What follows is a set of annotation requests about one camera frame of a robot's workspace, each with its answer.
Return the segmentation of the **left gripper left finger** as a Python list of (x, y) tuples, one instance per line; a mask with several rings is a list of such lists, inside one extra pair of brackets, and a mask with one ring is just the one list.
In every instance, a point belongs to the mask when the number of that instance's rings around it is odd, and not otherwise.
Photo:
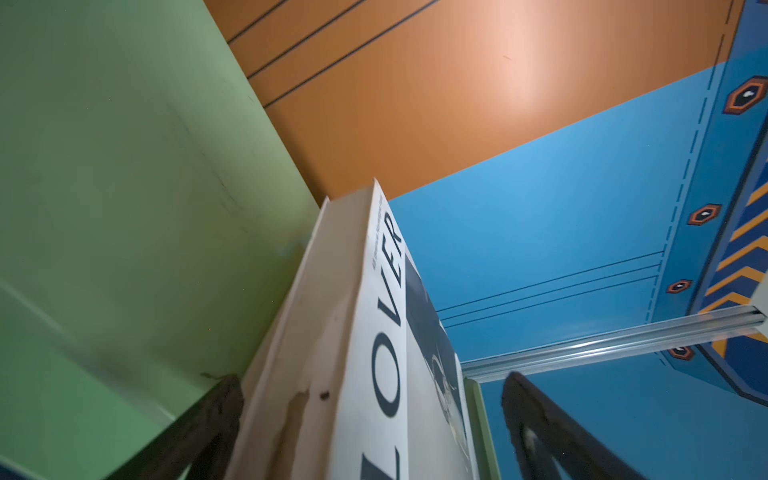
[(240, 380), (227, 375), (111, 479), (222, 479), (244, 408)]

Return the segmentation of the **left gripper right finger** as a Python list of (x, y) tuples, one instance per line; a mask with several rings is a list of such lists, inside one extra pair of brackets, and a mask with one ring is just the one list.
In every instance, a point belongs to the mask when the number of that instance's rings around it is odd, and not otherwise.
[(519, 372), (504, 381), (501, 406), (524, 479), (641, 479)]

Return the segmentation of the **white LOVER book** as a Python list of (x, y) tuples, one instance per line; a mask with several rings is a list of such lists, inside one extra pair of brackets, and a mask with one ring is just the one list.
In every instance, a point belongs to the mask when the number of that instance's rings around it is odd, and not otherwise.
[(378, 183), (326, 200), (243, 383), (230, 479), (473, 479), (463, 372)]

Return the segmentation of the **green two-tier shelf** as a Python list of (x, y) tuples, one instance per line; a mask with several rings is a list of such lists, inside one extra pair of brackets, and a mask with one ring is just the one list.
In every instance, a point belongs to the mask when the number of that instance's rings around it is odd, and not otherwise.
[(111, 479), (227, 375), (244, 412), (322, 205), (203, 2), (3, 2), (2, 477)]

